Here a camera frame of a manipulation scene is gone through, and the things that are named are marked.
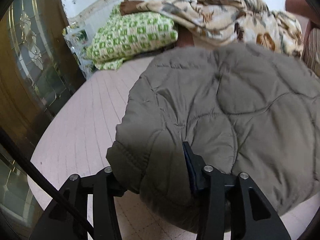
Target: green and white pillowcase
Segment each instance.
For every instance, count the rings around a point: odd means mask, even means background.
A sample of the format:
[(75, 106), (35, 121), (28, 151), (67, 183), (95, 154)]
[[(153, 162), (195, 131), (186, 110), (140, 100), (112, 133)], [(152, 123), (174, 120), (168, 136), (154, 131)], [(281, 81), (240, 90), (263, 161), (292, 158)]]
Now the green and white pillowcase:
[(172, 19), (154, 12), (119, 16), (114, 7), (108, 22), (87, 48), (98, 69), (117, 69), (132, 56), (165, 47), (178, 39)]

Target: mattress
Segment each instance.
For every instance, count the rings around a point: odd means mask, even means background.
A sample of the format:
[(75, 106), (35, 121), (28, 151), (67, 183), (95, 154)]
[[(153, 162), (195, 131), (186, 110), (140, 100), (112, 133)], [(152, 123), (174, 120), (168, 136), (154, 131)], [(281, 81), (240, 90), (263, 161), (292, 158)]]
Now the mattress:
[[(116, 135), (116, 125), (125, 113), (128, 94), (153, 57), (124, 63), (117, 71), (98, 71), (71, 97), (49, 125), (31, 162), (59, 189), (68, 177), (96, 174), (108, 166), (105, 158)], [(28, 183), (40, 206), (51, 198), (33, 180)], [(124, 240), (196, 239), (196, 235), (162, 220), (139, 199), (126, 192), (115, 198), (121, 235)], [(320, 194), (282, 217), (292, 240), (297, 239), (320, 206)], [(92, 218), (92, 196), (88, 197), (88, 220)]]

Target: beige patterned blanket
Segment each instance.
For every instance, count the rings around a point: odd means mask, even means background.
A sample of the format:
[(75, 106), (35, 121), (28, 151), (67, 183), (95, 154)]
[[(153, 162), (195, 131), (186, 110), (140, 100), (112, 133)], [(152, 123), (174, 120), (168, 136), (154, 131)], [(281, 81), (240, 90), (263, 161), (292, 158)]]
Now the beige patterned blanket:
[(150, 0), (138, 4), (137, 9), (170, 17), (217, 47), (255, 42), (278, 53), (302, 55), (298, 20), (285, 11), (269, 11), (263, 0)]

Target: striped fabric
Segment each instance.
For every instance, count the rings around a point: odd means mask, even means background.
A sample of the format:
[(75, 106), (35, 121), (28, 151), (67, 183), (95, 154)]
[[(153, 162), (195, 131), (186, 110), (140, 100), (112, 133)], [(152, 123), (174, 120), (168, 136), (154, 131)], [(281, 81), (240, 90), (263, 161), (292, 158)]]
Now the striped fabric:
[(313, 28), (308, 37), (303, 61), (318, 77), (320, 77), (320, 29)]

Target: blanket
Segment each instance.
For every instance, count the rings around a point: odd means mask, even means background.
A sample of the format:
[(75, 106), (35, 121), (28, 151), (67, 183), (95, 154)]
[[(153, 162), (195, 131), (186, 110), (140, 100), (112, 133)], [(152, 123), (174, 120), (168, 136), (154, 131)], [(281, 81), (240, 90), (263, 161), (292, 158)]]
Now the blanket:
[(298, 20), (285, 11), (269, 11), (263, 0), (150, 0), (137, 9), (170, 17), (216, 47), (254, 42), (289, 56), (302, 55)]
[(173, 49), (141, 74), (107, 159), (153, 212), (197, 232), (183, 141), (223, 173), (247, 172), (282, 215), (320, 189), (319, 79), (250, 43)]

